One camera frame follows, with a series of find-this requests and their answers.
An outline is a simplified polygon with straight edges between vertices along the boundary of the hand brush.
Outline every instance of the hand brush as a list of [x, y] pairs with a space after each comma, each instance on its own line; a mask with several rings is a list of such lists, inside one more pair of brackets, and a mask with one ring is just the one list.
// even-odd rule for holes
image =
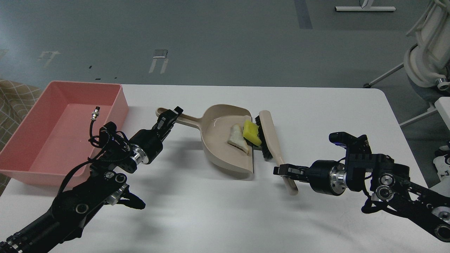
[[[268, 161], [275, 158], [278, 166], [285, 164], [283, 156], [281, 155], [280, 144], [270, 112], [266, 110], [260, 111], [259, 116], [255, 118], [255, 122], [259, 126], [258, 134], [262, 141], [261, 149], [264, 159]], [[282, 178], [289, 194], [298, 194], [298, 188], [295, 181], [284, 176]]]

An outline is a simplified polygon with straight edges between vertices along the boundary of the gray floor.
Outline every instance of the gray floor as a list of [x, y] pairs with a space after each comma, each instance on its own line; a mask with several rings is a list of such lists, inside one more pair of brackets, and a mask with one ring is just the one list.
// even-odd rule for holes
[[[0, 77], [41, 88], [52, 80], [360, 88], [402, 62], [414, 44], [405, 33], [427, 2], [376, 0], [397, 11], [337, 13], [358, 1], [2, 1]], [[163, 74], [162, 60], [149, 73], [155, 49], [169, 52]], [[41, 55], [56, 51], [50, 61]], [[375, 87], [399, 122], [427, 108], [404, 70]], [[404, 134], [436, 184], [433, 153], [450, 138], [442, 119]]]

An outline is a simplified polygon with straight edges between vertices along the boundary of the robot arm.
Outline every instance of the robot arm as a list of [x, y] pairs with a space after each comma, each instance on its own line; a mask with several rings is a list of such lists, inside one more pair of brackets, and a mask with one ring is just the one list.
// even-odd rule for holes
[[[93, 113], [92, 123], [99, 108]], [[30, 225], [0, 242], [0, 253], [45, 253], [58, 243], [80, 238], [84, 227], [107, 204], [123, 204], [143, 209], [145, 203], [129, 191], [127, 177], [116, 173], [116, 167], [133, 173], [140, 163], [151, 163], [162, 151], [162, 141], [183, 112], [179, 107], [162, 113], [150, 130], [139, 130], [130, 140], [118, 132], [113, 122], [99, 131], [98, 140], [91, 134], [91, 143], [102, 148], [93, 159], [75, 167], [63, 180], [50, 209]], [[72, 190], [63, 191], [75, 172], [86, 164], [90, 177]]]
[[[356, 138], [337, 132], [329, 140], [346, 149], [345, 165], [328, 160], [315, 161], [311, 167], [282, 164], [274, 168], [274, 174], [309, 183], [323, 194], [339, 196], [346, 188], [363, 191], [367, 201], [362, 212], [383, 210], [408, 218], [439, 240], [450, 242], [450, 198], [411, 182], [409, 167], [394, 163], [387, 155], [372, 154], [365, 135]], [[364, 183], [369, 178], [372, 194]], [[410, 193], [417, 199], [411, 199]]]

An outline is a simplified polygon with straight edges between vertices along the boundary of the yellow sponge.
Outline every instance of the yellow sponge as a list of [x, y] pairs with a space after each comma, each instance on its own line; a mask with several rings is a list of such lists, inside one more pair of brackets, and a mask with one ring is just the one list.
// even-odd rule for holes
[[255, 146], [260, 146], [262, 143], [258, 137], [258, 125], [249, 120], [244, 122], [244, 131], [242, 132], [242, 136], [244, 136], [245, 139], [253, 143]]

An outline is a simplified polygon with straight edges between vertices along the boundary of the pink tray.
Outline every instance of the pink tray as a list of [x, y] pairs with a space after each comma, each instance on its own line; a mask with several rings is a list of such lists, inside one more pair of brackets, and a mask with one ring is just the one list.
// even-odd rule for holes
[[[0, 153], [0, 173], [33, 185], [60, 185], [98, 149], [87, 141], [92, 111], [100, 106], [93, 134], [112, 121], [120, 129], [128, 113], [120, 84], [51, 82]], [[84, 182], [89, 165], [69, 186]]]

